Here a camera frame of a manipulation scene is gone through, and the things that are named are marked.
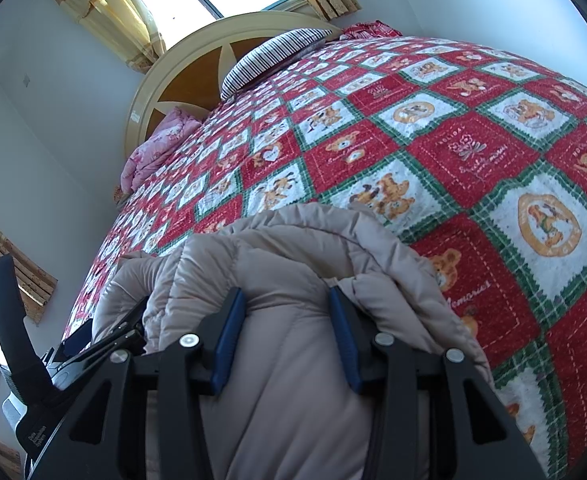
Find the teddy bear print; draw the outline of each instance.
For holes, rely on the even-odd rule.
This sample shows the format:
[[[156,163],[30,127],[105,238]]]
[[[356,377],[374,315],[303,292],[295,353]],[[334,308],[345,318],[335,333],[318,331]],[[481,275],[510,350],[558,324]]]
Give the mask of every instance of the teddy bear print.
[[[409,190],[409,181],[403,180],[399,184],[393,180],[391,173],[381,177],[374,188],[371,184],[363,184],[363,191],[351,195],[349,202],[359,202],[373,209],[377,214],[389,220],[395,220],[406,213],[415,198],[405,198]]]
[[[461,252],[456,249],[447,249],[444,254],[431,256],[429,260],[435,268],[435,276],[440,290],[449,290],[458,280],[456,265],[460,262]]]

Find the quilt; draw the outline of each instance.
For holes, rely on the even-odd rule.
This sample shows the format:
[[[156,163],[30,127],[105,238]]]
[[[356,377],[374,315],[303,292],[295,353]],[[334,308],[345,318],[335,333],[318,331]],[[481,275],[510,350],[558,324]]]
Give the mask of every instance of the quilt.
[[[587,446],[587,88],[437,38],[336,41],[219,106],[135,192],[67,334],[118,256],[294,202],[365,204],[431,259],[550,478]]]

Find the metal bolt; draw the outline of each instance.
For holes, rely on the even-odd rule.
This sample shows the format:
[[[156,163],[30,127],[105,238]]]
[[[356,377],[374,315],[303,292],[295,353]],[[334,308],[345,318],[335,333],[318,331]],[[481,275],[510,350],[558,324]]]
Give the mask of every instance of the metal bolt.
[[[129,352],[126,350],[116,350],[115,352],[112,352],[112,354],[109,356],[109,360],[117,365],[120,363],[124,363],[128,358]]]
[[[200,338],[195,334],[185,334],[180,338],[180,346],[184,348],[193,348],[200,342]]]
[[[449,348],[446,353],[447,359],[452,363],[462,363],[464,361],[464,353],[457,348]]]
[[[391,334],[386,332],[378,332],[374,338],[375,342],[380,346],[391,346],[395,341],[394,337]]]

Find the beige down jacket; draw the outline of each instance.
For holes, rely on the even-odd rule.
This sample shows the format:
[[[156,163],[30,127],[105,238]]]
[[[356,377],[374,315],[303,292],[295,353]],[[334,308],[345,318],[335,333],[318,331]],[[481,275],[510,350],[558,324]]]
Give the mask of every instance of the beige down jacket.
[[[192,235],[167,256],[130,256],[100,299],[95,340],[150,294],[146,349],[161,351],[219,309],[232,286],[246,295],[230,380],[219,398],[200,403],[216,480],[362,476],[373,410],[347,385],[329,318],[330,286],[337,284],[380,330],[414,348],[462,349],[492,383],[484,352],[447,306],[429,260],[368,212],[291,205],[216,234]],[[425,400],[419,407],[423,471]],[[147,421],[153,434],[153,398]],[[153,442],[147,439],[150,474],[158,470]]]

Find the black clamp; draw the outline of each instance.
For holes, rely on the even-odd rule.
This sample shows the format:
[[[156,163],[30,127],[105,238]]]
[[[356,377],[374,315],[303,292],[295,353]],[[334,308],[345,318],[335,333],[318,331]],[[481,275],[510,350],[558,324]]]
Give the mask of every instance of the black clamp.
[[[357,309],[336,287],[331,319],[347,382],[375,400],[363,480],[417,479],[418,391],[430,399],[430,480],[543,480],[502,403],[465,358],[415,351]],[[163,352],[113,351],[80,392],[35,463],[30,480],[145,478],[147,392],[158,391],[163,480],[213,480],[199,396],[230,375],[246,300],[233,288],[221,310]]]

